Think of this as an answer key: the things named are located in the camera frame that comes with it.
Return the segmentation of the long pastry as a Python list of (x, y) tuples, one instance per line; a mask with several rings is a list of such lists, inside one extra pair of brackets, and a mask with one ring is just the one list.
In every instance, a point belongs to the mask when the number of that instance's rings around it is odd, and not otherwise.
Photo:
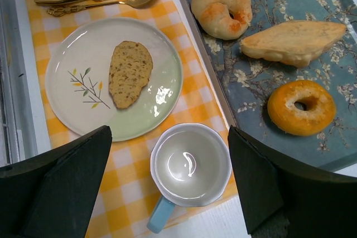
[(311, 61), (342, 39), (346, 26), (324, 21), (287, 21), (241, 40), (243, 54), (295, 67)]

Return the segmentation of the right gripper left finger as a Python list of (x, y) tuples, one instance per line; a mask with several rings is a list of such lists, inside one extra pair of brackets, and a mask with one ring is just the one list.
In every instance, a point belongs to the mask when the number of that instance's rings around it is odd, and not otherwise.
[(1, 168), (1, 237), (84, 237), (112, 145), (104, 125)]

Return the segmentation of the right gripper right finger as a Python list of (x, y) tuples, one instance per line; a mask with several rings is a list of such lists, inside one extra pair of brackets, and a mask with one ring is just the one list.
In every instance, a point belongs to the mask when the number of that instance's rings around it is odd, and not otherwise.
[(230, 127), (229, 151), (252, 237), (355, 237), (356, 178), (319, 169)]

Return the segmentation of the brown seeded bread slice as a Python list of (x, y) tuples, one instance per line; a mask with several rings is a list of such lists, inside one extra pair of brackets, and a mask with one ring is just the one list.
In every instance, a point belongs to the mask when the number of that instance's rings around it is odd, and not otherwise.
[(138, 42), (117, 45), (109, 68), (109, 93), (118, 109), (126, 109), (148, 84), (153, 61), (149, 51)]

